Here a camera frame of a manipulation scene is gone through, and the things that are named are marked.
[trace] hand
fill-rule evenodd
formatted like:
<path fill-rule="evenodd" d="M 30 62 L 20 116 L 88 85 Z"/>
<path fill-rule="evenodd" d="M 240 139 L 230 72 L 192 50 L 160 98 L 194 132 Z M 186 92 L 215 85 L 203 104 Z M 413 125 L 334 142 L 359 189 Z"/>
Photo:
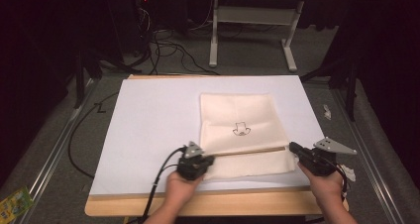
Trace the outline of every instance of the hand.
<path fill-rule="evenodd" d="M 195 188 L 203 180 L 203 176 L 195 180 L 186 180 L 177 171 L 172 172 L 166 180 L 166 197 L 164 205 L 182 208 L 194 195 Z"/>
<path fill-rule="evenodd" d="M 343 178 L 335 171 L 328 176 L 316 176 L 303 164 L 298 163 L 300 169 L 308 176 L 311 190 L 317 199 L 318 205 L 326 204 L 331 201 L 342 202 L 341 192 Z"/>

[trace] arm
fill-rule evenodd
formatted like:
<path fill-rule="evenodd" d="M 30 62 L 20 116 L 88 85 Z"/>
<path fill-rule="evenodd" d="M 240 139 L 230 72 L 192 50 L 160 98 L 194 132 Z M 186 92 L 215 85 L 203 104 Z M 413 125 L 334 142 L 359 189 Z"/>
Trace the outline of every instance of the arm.
<path fill-rule="evenodd" d="M 329 176 L 315 176 L 301 163 L 298 163 L 298 165 L 306 176 L 308 176 L 311 184 L 311 190 L 327 223 L 357 223 L 343 205 L 343 201 L 341 199 L 343 179 L 339 173 L 335 171 Z"/>
<path fill-rule="evenodd" d="M 145 224 L 171 224 L 174 223 L 179 211 L 194 195 L 195 188 L 203 177 L 188 181 L 178 172 L 172 172 L 166 180 L 166 193 L 163 205 L 156 210 Z"/>

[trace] folded cloth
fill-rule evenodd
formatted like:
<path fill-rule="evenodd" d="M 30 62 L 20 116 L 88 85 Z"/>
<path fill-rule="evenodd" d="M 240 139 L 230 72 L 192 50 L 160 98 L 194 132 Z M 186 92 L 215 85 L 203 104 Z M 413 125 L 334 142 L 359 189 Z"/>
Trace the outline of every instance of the folded cloth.
<path fill-rule="evenodd" d="M 217 157 L 205 179 L 288 172 L 294 154 L 269 94 L 201 94 L 200 147 Z M 254 153 L 284 147 L 283 151 Z"/>

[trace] person's left hand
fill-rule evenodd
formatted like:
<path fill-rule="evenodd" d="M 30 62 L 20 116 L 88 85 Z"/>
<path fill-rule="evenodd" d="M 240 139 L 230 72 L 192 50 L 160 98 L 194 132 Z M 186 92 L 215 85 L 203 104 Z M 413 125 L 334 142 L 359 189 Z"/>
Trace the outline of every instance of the person's left hand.
<path fill-rule="evenodd" d="M 195 180 L 186 180 L 177 171 L 172 172 L 166 180 L 166 197 L 164 205 L 182 208 L 194 195 L 195 188 L 203 180 L 204 175 Z"/>

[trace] cream-colored fabric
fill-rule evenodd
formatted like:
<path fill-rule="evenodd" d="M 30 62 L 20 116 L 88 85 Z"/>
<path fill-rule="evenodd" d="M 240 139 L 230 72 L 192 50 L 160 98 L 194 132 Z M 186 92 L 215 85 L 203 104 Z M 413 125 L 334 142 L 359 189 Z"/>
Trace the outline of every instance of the cream-colored fabric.
<path fill-rule="evenodd" d="M 289 141 L 269 94 L 201 94 L 200 146 L 206 155 L 285 147 L 284 151 L 218 157 L 205 179 L 295 169 Z"/>

